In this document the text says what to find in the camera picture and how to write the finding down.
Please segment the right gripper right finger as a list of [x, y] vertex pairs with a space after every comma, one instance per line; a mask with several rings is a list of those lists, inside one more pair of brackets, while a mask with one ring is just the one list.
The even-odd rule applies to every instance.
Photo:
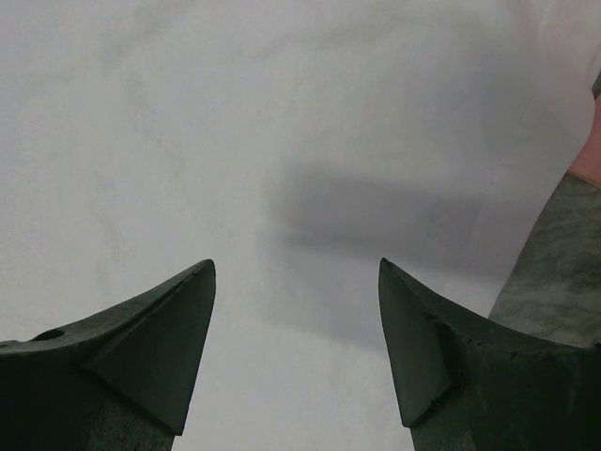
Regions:
[[596, 450], [600, 349], [540, 339], [449, 301], [388, 260], [378, 298], [417, 450]]

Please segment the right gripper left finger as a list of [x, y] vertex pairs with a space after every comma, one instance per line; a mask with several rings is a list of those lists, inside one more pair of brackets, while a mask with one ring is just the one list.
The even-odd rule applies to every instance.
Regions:
[[93, 316], [1, 345], [5, 450], [169, 450], [216, 293], [211, 260]]

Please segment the white t shirt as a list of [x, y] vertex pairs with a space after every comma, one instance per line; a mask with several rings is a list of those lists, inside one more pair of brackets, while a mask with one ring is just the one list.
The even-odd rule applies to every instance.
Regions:
[[409, 450], [388, 258], [490, 312], [584, 146], [596, 1], [5, 1], [1, 336], [210, 258], [179, 450]]

